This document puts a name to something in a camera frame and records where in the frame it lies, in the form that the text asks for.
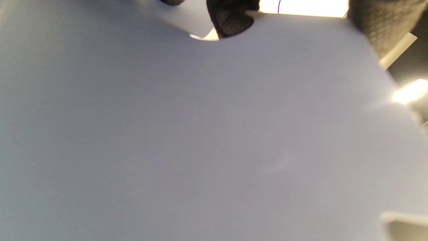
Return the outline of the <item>person's left hand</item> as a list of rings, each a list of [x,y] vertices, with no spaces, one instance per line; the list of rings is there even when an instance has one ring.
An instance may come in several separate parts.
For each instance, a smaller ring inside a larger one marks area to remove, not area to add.
[[[363,33],[379,58],[385,57],[417,25],[426,0],[350,0],[346,18]],[[220,38],[232,37],[250,28],[258,0],[207,0],[205,5]]]

